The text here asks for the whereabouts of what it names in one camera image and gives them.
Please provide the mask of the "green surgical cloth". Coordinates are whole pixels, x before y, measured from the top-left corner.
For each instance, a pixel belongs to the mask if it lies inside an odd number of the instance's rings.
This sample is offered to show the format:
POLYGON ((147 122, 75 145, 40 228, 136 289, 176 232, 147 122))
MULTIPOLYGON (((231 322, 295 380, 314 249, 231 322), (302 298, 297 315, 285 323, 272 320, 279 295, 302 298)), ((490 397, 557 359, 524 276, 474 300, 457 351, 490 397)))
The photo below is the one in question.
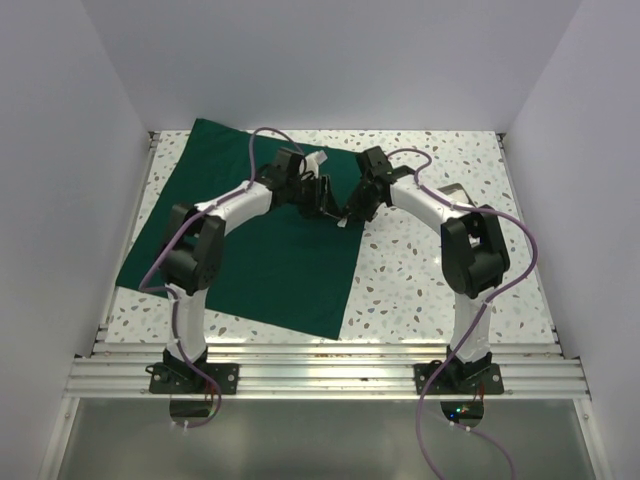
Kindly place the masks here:
MULTIPOLYGON (((126 292, 138 290, 161 251, 171 208, 227 193, 252 167, 274 160, 288 142, 250 135, 205 119, 188 131, 161 134, 151 173, 144 223, 117 276, 126 292)), ((248 319, 324 339, 340 336, 364 225, 321 216, 305 218, 284 205, 226 237, 221 271, 206 306, 218 315, 248 319)))

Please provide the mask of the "metal instrument tray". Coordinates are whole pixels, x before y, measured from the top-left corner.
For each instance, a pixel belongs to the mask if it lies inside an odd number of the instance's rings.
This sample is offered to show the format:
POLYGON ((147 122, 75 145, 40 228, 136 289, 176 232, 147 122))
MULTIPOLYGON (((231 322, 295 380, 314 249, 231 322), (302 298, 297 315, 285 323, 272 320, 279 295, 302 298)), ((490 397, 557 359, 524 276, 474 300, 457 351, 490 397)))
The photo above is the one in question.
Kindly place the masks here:
POLYGON ((452 203, 463 203, 475 207, 476 204, 473 202, 468 192, 465 190, 462 184, 453 183, 450 185, 443 186, 439 188, 439 192, 443 195, 450 198, 452 203))

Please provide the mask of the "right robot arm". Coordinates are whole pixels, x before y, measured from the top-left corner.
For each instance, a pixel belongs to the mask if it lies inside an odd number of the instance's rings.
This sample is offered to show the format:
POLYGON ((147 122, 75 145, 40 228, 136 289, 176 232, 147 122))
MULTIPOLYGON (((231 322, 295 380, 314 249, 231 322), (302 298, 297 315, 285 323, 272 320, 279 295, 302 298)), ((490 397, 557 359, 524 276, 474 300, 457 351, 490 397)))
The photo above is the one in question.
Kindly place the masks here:
POLYGON ((502 284, 510 259, 497 216, 418 184, 418 173, 394 167, 379 147, 356 155, 360 180, 347 200, 349 220, 370 221, 381 205, 403 210, 440 237, 441 269, 455 293, 455 319, 445 370, 451 389, 468 392, 491 365, 490 295, 502 284))

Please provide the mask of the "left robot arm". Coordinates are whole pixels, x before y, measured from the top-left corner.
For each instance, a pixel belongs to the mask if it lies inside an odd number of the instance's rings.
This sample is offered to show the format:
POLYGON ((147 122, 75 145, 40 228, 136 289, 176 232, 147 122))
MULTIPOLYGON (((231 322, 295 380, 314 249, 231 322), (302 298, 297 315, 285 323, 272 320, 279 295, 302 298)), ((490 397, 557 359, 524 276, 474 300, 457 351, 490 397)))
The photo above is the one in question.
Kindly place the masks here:
POLYGON ((305 218, 341 220, 330 178, 320 173, 326 160, 322 150, 303 155, 280 149, 273 162, 230 192, 193 206, 172 208, 167 237, 154 266, 171 304, 162 364, 173 369, 173 381, 185 392, 197 392, 207 383, 205 303, 221 268, 225 236, 286 204, 296 206, 305 218))

